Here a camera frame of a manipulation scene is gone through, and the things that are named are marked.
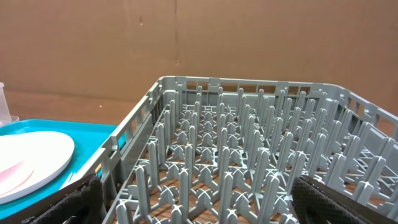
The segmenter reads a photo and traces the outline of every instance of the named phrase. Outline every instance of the brown cardboard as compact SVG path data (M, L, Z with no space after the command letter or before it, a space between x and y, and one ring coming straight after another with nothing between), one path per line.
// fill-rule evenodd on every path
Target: brown cardboard
M164 75L326 82L398 114L398 1L3 0L8 90L139 100Z

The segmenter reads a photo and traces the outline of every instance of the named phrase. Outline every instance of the plastic container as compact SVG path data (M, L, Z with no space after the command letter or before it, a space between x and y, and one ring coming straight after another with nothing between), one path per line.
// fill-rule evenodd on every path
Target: plastic container
M301 174L397 220L397 125L336 85L162 77L87 172L101 164L103 223L158 223L167 205L161 223L206 210L221 223L298 223L290 191Z
M11 122L19 121L19 118L17 116L10 115L3 87L4 84L0 82L0 127Z

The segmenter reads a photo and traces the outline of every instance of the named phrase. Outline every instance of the dish rack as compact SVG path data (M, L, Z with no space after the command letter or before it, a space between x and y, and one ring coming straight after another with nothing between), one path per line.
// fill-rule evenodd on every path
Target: dish rack
M397 220L397 125L336 85L162 77L85 173L101 164L103 223L298 223L302 174Z

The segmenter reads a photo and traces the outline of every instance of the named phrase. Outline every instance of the table surface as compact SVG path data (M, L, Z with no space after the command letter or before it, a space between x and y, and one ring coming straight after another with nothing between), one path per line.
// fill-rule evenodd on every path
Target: table surface
M14 116L18 116L21 120L37 118L118 125L137 103L135 101L89 98L83 96L26 93L21 91L4 92L6 94L10 113ZM386 133L390 133L393 126L388 122L382 121L379 122L378 128ZM353 191L354 186L349 185L348 190ZM151 204L154 205L157 203L159 197L159 192L151 192ZM382 202L377 198L371 198L371 201L376 204ZM158 209L151 215L156 215L161 219L169 217L170 212L171 206L165 205L164 208ZM275 215L274 219L278 220L279 216ZM195 220L202 223L215 223L218 221L218 219L207 210L200 214ZM245 222L244 218L240 217L239 222Z

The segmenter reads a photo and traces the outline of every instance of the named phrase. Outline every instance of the blue tray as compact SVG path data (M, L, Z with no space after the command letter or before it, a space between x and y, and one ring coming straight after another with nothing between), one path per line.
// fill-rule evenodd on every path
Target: blue tray
M65 170L45 187L25 197L0 205L0 220L16 213L33 203L58 191L77 173L93 153L105 142L116 126L106 124L88 124L68 121L50 121L29 119L8 124L0 128L0 136L6 134L29 133L33 131L58 131L69 135L75 142L72 159Z

